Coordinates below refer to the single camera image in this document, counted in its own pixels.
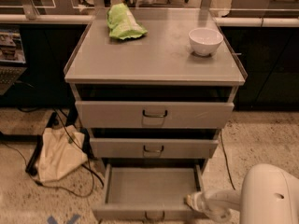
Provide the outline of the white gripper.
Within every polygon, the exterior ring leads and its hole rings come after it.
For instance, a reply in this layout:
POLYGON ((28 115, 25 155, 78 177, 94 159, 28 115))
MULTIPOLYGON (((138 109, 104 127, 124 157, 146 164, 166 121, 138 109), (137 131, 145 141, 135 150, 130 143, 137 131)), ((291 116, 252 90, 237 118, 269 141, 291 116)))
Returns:
POLYGON ((186 204, 194 211, 204 213, 209 219, 217 223, 224 223, 231 219, 231 212, 219 205, 208 202, 204 192, 195 192, 186 196, 186 204))

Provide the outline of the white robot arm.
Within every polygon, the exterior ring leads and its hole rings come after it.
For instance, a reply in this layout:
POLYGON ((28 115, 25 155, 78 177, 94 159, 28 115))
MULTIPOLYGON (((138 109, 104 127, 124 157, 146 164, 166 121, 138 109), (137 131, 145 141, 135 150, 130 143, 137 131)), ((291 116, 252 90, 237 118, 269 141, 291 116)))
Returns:
POLYGON ((239 212, 239 224, 299 224, 299 179, 271 164, 257 164, 240 191, 209 189, 189 194, 186 204, 216 223, 239 212))

